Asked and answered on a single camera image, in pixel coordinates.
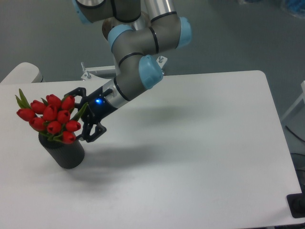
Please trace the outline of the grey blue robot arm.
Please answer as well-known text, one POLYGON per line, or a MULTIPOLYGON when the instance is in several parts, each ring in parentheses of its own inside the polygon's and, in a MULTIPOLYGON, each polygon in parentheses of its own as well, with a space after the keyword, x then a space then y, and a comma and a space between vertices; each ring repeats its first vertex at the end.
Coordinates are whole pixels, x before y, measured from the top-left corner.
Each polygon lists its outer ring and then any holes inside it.
POLYGON ((147 0, 142 13, 140 0, 75 0, 73 5, 82 22, 114 19, 105 31, 119 73, 91 94, 79 87, 71 91, 80 96, 77 109, 86 107, 81 119, 79 140, 93 142, 106 132, 101 120, 163 78, 154 55, 184 47, 192 40, 188 20, 179 17, 172 0, 147 0))

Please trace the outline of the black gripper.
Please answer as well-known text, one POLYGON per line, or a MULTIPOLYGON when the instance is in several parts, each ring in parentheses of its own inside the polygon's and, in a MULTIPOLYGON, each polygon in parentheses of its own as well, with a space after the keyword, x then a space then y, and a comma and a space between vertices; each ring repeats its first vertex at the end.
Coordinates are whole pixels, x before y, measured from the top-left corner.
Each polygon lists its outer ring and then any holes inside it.
POLYGON ((64 95, 63 106, 87 106, 82 115, 82 132, 76 136, 77 140, 91 143, 106 132, 106 127, 100 121, 117 110, 106 99, 106 96, 112 93, 113 89, 103 89, 103 87, 100 87, 87 95, 84 87, 78 87, 64 95), (80 97, 81 100, 77 102, 76 97, 80 97))

